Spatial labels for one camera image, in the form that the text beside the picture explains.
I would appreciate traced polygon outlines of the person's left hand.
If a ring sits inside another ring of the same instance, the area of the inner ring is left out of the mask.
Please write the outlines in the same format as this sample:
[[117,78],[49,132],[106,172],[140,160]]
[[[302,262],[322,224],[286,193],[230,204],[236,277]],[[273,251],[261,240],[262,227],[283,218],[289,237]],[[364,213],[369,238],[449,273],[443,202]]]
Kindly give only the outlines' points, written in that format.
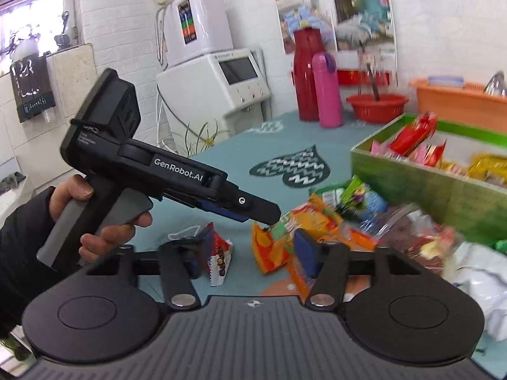
[[[57,221],[66,206],[72,201],[87,202],[93,196],[94,189],[80,175],[66,179],[53,191],[49,212],[52,220]],[[128,243],[136,234],[136,227],[148,227],[153,218],[150,212],[139,215],[135,220],[124,225],[109,225],[104,227],[99,236],[84,234],[80,237],[81,247],[79,255],[87,263],[92,263],[99,256]]]

